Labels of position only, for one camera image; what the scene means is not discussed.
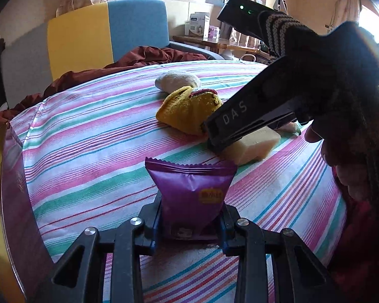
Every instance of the human hand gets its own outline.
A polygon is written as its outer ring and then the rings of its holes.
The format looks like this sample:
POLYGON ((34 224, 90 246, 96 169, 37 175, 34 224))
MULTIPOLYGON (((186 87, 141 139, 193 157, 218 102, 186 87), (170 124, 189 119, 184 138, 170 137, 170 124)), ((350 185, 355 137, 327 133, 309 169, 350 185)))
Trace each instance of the human hand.
POLYGON ((307 142, 324 139, 321 155, 329 166, 335 166, 340 182, 348 186, 350 196, 365 200, 370 194, 365 153, 369 151, 369 136, 379 148, 379 113, 370 124, 370 133, 355 131, 349 122, 335 113, 316 118, 305 132, 307 142))

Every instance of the sofa armrest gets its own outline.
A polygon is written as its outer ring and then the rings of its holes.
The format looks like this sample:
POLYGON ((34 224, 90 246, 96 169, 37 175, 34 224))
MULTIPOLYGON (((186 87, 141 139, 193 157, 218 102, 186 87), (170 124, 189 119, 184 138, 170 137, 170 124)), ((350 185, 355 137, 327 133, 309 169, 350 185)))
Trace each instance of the sofa armrest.
POLYGON ((225 60, 222 56, 210 52, 205 49, 201 49, 199 47, 193 47, 192 45, 184 44, 184 43, 178 43, 170 41, 169 46, 172 49, 180 50, 182 52, 194 52, 196 54, 203 54, 208 60, 225 60))

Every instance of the wooden table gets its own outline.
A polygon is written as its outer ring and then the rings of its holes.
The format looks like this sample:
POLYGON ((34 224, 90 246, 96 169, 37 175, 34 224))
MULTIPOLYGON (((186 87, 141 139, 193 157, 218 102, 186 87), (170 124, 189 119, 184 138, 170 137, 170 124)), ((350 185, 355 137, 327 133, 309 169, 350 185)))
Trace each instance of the wooden table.
POLYGON ((202 37, 194 36, 173 36, 173 40, 178 43, 193 43, 209 47, 211 52, 219 53, 219 49, 242 50, 245 52, 257 52, 258 50, 253 47, 246 47, 243 45, 236 45, 226 39, 204 39, 202 37))

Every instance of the striped bedsheet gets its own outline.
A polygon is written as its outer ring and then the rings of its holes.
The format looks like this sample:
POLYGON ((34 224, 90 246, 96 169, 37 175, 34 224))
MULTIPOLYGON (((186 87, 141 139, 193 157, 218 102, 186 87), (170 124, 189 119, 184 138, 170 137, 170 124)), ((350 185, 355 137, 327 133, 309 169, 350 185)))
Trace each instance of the striped bedsheet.
MULTIPOLYGON (((186 70, 226 100, 264 69, 237 61, 147 66, 113 74, 58 93, 11 123, 24 144, 25 175, 45 245, 54 261, 87 227, 118 226, 153 201, 157 188, 145 157, 176 163, 217 162, 199 138, 159 123, 166 94, 154 87, 168 70, 186 70)), ((239 168, 228 204, 262 228, 291 227, 328 263, 340 237, 345 203, 320 143, 282 138, 262 162, 239 168)), ((104 301, 109 300, 112 255, 107 258, 104 301)), ((273 300, 270 258, 269 291, 273 300)), ((170 245, 141 257, 145 302, 233 302, 237 258, 216 247, 170 245)))

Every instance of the purple snack package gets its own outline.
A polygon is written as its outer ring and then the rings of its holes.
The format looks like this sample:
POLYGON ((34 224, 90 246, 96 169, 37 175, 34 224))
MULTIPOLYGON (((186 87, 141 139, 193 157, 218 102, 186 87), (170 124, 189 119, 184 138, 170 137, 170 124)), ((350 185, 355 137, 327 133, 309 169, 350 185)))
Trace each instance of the purple snack package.
POLYGON ((146 158, 145 167, 162 194, 163 235, 167 238, 214 240, 209 224, 218 216, 237 165, 180 165, 146 158))

